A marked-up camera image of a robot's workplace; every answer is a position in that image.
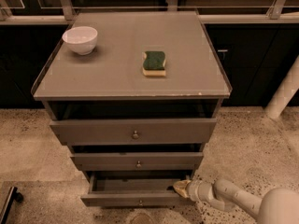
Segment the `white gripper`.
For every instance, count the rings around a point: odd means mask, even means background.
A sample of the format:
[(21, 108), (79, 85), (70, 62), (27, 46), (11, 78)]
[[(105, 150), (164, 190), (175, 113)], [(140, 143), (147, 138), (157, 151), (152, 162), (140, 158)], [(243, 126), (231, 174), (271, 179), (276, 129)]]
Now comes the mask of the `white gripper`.
[(174, 185), (175, 192), (183, 198), (190, 198), (194, 202), (210, 203), (215, 199), (212, 185), (201, 180), (179, 180)]

